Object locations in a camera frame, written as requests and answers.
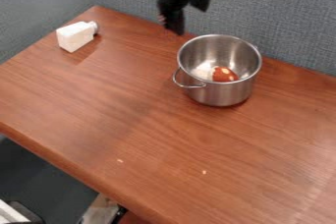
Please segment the shiny metal pot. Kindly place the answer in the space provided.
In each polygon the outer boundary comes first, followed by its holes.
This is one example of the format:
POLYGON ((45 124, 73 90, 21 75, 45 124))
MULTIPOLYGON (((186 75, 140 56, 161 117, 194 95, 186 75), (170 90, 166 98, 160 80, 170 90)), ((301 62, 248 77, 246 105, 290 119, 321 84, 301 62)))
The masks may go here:
POLYGON ((177 64, 173 83, 198 103, 222 107, 249 98, 262 57, 257 47, 241 38, 208 34, 181 46, 177 64))

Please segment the white toy mushroom red cap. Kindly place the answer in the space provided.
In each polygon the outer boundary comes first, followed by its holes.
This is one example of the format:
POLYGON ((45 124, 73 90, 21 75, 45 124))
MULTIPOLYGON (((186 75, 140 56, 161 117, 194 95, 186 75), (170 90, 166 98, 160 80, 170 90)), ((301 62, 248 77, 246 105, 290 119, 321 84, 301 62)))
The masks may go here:
POLYGON ((212 82, 229 83, 238 80, 233 71, 220 66, 200 66, 192 71, 192 74, 197 78, 212 82))

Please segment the white plastic bottle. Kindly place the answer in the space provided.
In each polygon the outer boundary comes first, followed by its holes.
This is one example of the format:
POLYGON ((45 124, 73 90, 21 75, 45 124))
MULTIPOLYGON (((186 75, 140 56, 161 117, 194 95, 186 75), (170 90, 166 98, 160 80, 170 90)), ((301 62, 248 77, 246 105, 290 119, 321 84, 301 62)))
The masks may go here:
POLYGON ((56 30, 57 44, 61 49, 72 53, 94 38, 98 32, 98 24, 77 22, 56 30))

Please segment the white box at corner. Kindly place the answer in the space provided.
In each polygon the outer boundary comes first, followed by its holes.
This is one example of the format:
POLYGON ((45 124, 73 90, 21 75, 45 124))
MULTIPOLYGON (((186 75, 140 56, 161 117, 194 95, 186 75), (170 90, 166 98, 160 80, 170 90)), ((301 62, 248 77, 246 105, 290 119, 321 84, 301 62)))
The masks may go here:
POLYGON ((32 223, 34 214, 17 202, 0 199, 0 224, 32 223))

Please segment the table leg frame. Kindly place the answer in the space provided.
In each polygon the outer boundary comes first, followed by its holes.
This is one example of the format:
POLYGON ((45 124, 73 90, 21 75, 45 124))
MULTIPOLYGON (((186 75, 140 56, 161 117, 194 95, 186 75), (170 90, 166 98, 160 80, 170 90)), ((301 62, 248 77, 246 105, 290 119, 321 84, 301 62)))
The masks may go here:
POLYGON ((78 224, 118 224, 126 209, 102 194, 98 194, 89 205, 78 224))

